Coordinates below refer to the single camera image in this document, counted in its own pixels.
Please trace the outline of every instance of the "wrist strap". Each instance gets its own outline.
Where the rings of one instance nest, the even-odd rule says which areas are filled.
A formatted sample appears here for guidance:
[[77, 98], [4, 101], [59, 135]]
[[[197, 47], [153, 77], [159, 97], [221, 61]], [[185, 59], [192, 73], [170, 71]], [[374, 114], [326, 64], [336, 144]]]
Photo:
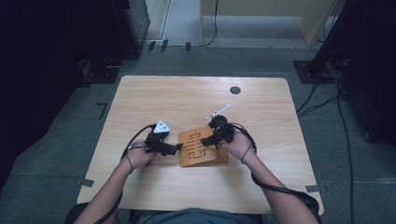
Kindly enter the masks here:
[[245, 158], [245, 156], [247, 155], [248, 150], [249, 150], [250, 148], [251, 148], [251, 144], [250, 144], [250, 146], [247, 148], [247, 150], [245, 151], [244, 155], [243, 155], [242, 158], [241, 158], [241, 163], [242, 163], [242, 164], [244, 164], [244, 158]]

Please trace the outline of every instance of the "black dot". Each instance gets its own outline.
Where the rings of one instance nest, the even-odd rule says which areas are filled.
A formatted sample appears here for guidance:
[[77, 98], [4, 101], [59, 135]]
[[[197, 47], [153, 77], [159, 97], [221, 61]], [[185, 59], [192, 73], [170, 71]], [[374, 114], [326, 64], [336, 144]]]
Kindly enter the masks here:
[[241, 89], [239, 87], [237, 87], [237, 86], [233, 86], [233, 87], [230, 88], [230, 92], [232, 94], [239, 94], [239, 93], [241, 93]]

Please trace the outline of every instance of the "floor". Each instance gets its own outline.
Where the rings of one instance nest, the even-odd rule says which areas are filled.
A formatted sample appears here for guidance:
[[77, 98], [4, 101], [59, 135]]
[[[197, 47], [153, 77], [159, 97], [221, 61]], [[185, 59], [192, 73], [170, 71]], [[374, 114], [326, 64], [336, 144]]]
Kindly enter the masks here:
[[[169, 46], [199, 46], [199, 0], [146, 0], [150, 27], [147, 42], [168, 39]], [[204, 18], [204, 44], [214, 34], [213, 17]], [[324, 34], [332, 27], [329, 18]], [[217, 16], [215, 48], [306, 49], [304, 38], [293, 17]]]

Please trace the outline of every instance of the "black tape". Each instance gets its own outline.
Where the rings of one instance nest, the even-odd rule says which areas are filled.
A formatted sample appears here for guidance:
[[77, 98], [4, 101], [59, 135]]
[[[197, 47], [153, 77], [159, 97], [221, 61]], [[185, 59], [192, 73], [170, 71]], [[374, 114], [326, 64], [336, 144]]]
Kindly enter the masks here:
[[312, 192], [320, 192], [320, 186], [318, 185], [312, 185], [312, 186], [305, 186], [306, 192], [312, 193]]
[[191, 42], [186, 43], [186, 51], [189, 51], [191, 49]]
[[153, 42], [151, 42], [151, 43], [149, 44], [148, 51], [154, 50], [154, 47], [155, 47], [155, 41], [153, 41]]
[[93, 180], [89, 180], [89, 179], [76, 179], [75, 184], [79, 185], [79, 186], [85, 186], [85, 187], [89, 187], [92, 188], [94, 181]]
[[166, 51], [166, 48], [168, 47], [168, 39], [165, 39], [163, 41], [163, 48], [161, 49], [161, 52]]
[[107, 104], [101, 104], [101, 103], [96, 103], [97, 105], [104, 105], [103, 110], [102, 110], [102, 114], [100, 115], [99, 119], [102, 119], [103, 115], [105, 114], [106, 108], [107, 108]]

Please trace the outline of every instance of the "wooden board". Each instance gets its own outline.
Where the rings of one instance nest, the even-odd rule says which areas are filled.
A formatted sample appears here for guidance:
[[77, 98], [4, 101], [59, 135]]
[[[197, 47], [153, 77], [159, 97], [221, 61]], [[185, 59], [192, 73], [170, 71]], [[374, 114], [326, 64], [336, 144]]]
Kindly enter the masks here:
[[180, 166], [227, 162], [227, 151], [222, 149], [217, 150], [215, 146], [205, 147], [201, 143], [201, 139], [207, 138], [212, 134], [213, 131], [207, 125], [179, 133], [177, 140], [183, 144], [183, 148], [178, 153]]

